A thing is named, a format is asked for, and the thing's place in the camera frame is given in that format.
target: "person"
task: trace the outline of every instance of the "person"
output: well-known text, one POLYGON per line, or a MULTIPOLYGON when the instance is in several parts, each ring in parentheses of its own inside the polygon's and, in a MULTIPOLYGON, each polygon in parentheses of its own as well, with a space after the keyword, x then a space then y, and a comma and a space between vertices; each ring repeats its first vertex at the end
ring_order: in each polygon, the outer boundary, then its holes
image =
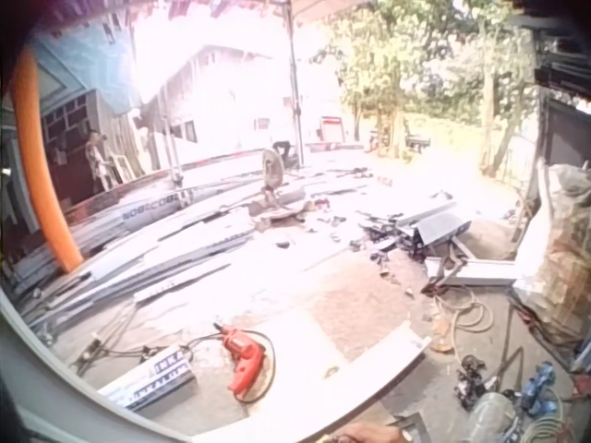
POLYGON ((396 426, 359 422, 343 426, 332 435, 336 443, 409 443, 396 426))
POLYGON ((104 136, 98 132, 92 131, 89 135, 89 141, 86 143, 85 153, 86 159, 90 165, 92 173, 92 193, 98 194, 101 192, 101 187, 108 191, 114 187, 114 181, 109 173, 109 164, 103 160, 101 153, 98 150, 98 145, 103 142, 104 136))

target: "blue tool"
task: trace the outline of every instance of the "blue tool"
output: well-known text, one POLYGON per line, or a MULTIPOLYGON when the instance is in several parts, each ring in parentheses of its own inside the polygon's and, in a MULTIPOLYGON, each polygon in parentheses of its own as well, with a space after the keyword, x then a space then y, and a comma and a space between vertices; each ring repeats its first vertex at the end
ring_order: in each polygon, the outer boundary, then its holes
POLYGON ((556 372, 551 362, 536 367, 535 377, 525 383, 521 393, 521 408, 530 416, 538 418, 557 411, 555 401, 544 398, 543 391, 556 381, 556 372))

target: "hose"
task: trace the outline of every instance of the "hose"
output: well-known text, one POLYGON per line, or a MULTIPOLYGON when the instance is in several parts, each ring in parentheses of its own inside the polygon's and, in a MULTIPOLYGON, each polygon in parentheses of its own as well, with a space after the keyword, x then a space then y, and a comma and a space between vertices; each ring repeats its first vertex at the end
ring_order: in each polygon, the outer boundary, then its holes
POLYGON ((559 441, 558 436, 562 436, 563 438, 560 441, 570 441, 574 443, 576 438, 574 437, 573 431, 563 422, 564 407, 561 398, 552 388, 546 388, 546 391, 549 391, 556 399, 558 404, 558 414, 555 417, 549 416, 539 418, 528 426, 521 438, 521 443, 534 443, 549 438, 554 438, 553 441, 559 441))
POLYGON ((455 343, 456 330, 461 329, 461 330, 465 330, 466 332, 472 332, 475 334, 478 334, 481 332, 486 332, 487 330, 492 328, 492 325, 494 323, 494 315, 492 314, 492 311, 490 310, 490 308, 486 304, 484 304, 483 302, 481 302, 480 300, 478 300, 476 298, 476 295, 474 294, 474 292, 471 289, 469 289, 466 286, 458 286, 458 288, 463 289, 464 291, 466 291, 470 295, 470 301, 468 301, 467 303, 465 303, 463 305, 452 305, 452 304, 446 302, 445 300, 443 300, 439 295, 435 295, 435 304, 437 305, 437 308, 440 310, 441 313, 443 313, 445 309, 453 312, 452 346, 453 346, 453 349, 455 350, 455 358, 457 359, 458 363, 461 365, 462 364, 462 357, 460 356, 460 352, 459 352, 458 347, 456 346, 456 343, 455 343), (468 323, 460 323, 460 321, 459 321, 460 317, 471 312, 475 308, 479 309, 479 314, 478 314, 477 319, 474 321, 468 322, 468 323), (480 322, 485 317, 485 312, 488 312, 488 323, 486 326, 484 326, 482 328, 477 328, 476 326, 479 325, 480 322))

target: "window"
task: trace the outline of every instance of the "window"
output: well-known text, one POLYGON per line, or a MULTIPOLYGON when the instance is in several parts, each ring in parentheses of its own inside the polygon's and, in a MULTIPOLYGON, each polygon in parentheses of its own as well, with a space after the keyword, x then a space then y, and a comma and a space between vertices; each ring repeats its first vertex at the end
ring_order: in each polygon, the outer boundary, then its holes
POLYGON ((266 131, 269 129, 271 120, 268 118, 255 119, 255 131, 266 131))
POLYGON ((170 132, 176 138, 183 137, 183 133, 181 132, 181 125, 171 126, 170 132))
POLYGON ((197 134, 195 133, 195 124, 191 120, 190 122, 185 122, 185 134, 187 135, 187 140, 192 141, 193 143, 197 143, 197 134))

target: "electric cord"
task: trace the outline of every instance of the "electric cord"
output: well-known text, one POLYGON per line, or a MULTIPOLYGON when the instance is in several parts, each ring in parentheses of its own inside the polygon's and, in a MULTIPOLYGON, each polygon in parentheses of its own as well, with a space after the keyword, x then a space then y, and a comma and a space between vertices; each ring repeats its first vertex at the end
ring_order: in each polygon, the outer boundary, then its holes
POLYGON ((252 329, 245 329, 244 332, 246 334, 252 334, 252 335, 257 335, 257 336, 261 337, 263 340, 265 340, 269 344, 269 347, 271 348, 271 353, 272 353, 271 374, 269 375, 269 381, 267 381, 267 383, 265 384, 264 388, 260 391, 260 393, 251 399, 246 399, 245 396, 243 396, 243 397, 238 397, 237 395, 234 396, 234 398, 237 401, 239 401, 240 403, 249 405, 249 404, 254 404, 257 401, 261 400, 263 397, 265 397, 269 393, 269 390, 271 389, 273 381, 275 380, 275 373, 277 372, 277 354, 275 353, 275 347, 273 346, 273 342, 267 334, 264 334, 262 332, 259 332, 257 330, 252 330, 252 329))
POLYGON ((458 286, 458 288, 462 288, 470 295, 470 300, 463 305, 452 305, 449 302, 443 300, 439 295, 435 295, 435 304, 440 312, 443 314, 444 311, 447 309, 450 312, 453 312, 452 317, 452 347, 455 350, 455 358, 458 363, 462 364, 462 357, 458 350, 455 340, 455 333, 458 329, 465 330, 466 332, 472 332, 475 334, 486 332, 492 325, 494 324, 494 315, 488 305, 478 300, 474 292, 469 289, 467 286, 458 286), (467 323, 460 323, 460 317, 472 312, 473 309, 478 308, 479 314, 476 320, 470 321, 467 323), (488 324, 482 328, 477 328, 476 326, 479 325, 485 317, 485 314, 488 313, 488 324))
MULTIPOLYGON (((242 397, 238 397, 237 395, 234 396, 236 401, 239 401, 242 404, 249 405, 249 404, 254 404, 257 401, 261 400, 263 397, 265 397, 267 395, 267 393, 271 389, 273 381, 275 380, 275 373, 277 372, 277 359, 276 359, 275 347, 273 345, 271 338, 267 334, 264 334, 262 332, 259 332, 257 330, 252 330, 252 329, 243 329, 243 332, 245 332, 246 334, 251 334, 251 335, 256 335, 256 336, 261 337, 263 340, 265 340, 268 343, 269 347, 271 348, 271 374, 269 375, 269 381, 267 381, 267 383, 262 388, 260 393, 257 394, 255 397, 249 398, 249 399, 245 398, 245 396, 242 396, 242 397)), ((200 343, 202 343, 204 341, 222 340, 222 339, 223 339, 223 335, 221 333, 214 332, 209 335, 204 335, 202 337, 197 337, 195 339, 192 339, 185 344, 179 344, 178 346, 182 351, 189 354, 188 361, 193 362, 193 360, 194 360, 193 348, 195 346, 199 345, 200 343)), ((103 351, 103 356, 107 356, 107 355, 111 354, 116 357, 142 358, 142 357, 145 357, 147 351, 148 351, 148 353, 154 352, 154 354, 156 354, 160 351, 165 350, 167 347, 168 346, 154 346, 152 348, 143 347, 141 349, 131 350, 131 351, 117 351, 114 349, 108 349, 108 348, 103 347, 102 351, 103 351)))

